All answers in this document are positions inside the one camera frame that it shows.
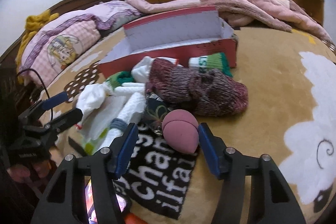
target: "bed headboard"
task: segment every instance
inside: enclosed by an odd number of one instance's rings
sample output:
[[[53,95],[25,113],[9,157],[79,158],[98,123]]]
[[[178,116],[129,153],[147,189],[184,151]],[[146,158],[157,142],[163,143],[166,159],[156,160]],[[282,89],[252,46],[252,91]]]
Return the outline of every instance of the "bed headboard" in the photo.
[[[51,13],[59,13],[63,15],[74,10],[85,10],[89,7],[99,4],[100,2],[108,2],[111,0],[62,0],[54,6],[50,7]],[[15,58],[20,48],[23,34],[4,52],[0,57],[0,90],[1,93],[8,94],[15,92],[16,105],[20,107],[18,112],[21,113],[29,106],[29,96],[35,85],[31,84],[27,87],[19,85],[16,81],[16,63]]]

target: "wire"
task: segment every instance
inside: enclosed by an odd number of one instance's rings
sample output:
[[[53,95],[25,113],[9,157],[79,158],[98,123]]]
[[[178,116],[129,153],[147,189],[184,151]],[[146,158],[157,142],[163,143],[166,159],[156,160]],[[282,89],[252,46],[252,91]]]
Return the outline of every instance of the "wire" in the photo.
[[[22,73],[24,73],[24,72],[26,72],[26,71],[32,71],[32,72],[34,72],[34,73],[37,75],[37,77],[38,77],[38,78],[40,79],[40,81],[41,81],[41,84],[42,84],[42,87],[43,87],[45,93],[47,94],[48,99],[50,99],[49,92],[48,92],[48,90],[47,90],[47,88],[46,88],[46,86],[45,86],[45,84],[44,84],[44,82],[43,82],[43,80],[42,80],[42,77],[39,75],[39,73],[38,73],[36,70],[31,69],[31,68],[23,69],[23,70],[21,70],[21,71],[19,71],[19,72],[17,73],[16,77],[18,77],[19,75],[21,75]],[[53,111],[53,109],[50,109],[50,111],[51,111],[51,114],[50,114],[50,121],[52,121],[53,118],[54,118],[54,113],[53,113],[54,111]]]

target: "open shoe box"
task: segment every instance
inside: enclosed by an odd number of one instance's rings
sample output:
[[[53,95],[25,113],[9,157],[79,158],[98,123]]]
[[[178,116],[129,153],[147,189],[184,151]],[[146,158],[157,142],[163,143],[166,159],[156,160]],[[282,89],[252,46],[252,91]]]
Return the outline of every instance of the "open shoe box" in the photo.
[[[188,67],[189,59],[224,52],[236,67],[237,41],[233,29],[213,6],[150,15],[124,25],[126,37],[99,63],[105,78],[131,71],[145,56],[170,57]]]

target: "makeup blender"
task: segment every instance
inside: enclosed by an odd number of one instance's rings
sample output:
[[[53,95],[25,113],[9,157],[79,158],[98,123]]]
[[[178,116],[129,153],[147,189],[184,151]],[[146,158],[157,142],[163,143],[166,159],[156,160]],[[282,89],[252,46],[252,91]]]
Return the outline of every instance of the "makeup blender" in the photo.
[[[169,112],[162,122],[163,137],[178,152],[192,154],[196,151],[198,122],[188,111],[177,109]]]

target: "cartoon character print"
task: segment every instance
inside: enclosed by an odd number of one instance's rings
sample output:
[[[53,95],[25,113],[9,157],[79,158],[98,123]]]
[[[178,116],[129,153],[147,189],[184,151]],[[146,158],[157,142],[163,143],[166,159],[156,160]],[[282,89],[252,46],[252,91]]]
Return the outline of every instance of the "cartoon character print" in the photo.
[[[53,59],[56,59],[61,69],[64,70],[68,65],[73,63],[78,57],[73,44],[80,43],[76,37],[70,35],[60,35],[54,38],[49,46],[48,53]]]

